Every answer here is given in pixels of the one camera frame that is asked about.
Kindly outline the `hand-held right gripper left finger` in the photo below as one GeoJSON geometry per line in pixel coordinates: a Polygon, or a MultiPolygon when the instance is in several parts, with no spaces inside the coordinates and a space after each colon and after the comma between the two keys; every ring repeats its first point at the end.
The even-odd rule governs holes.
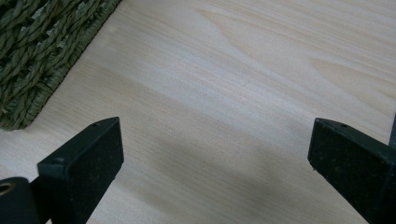
{"type": "Polygon", "coordinates": [[[33,191],[39,220],[85,224],[123,162],[120,119],[89,125],[37,164],[33,191]]]}

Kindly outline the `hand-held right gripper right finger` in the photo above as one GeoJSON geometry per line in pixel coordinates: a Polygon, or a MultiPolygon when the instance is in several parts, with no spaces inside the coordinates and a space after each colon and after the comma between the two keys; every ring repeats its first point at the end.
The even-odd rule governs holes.
{"type": "Polygon", "coordinates": [[[386,144],[317,118],[307,159],[369,224],[396,224],[396,118],[386,144]]]}

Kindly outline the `green woven basket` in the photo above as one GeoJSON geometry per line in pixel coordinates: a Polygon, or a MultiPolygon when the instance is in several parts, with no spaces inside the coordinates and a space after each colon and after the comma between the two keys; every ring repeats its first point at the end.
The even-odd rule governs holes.
{"type": "Polygon", "coordinates": [[[0,0],[0,130],[29,126],[121,0],[0,0]]]}

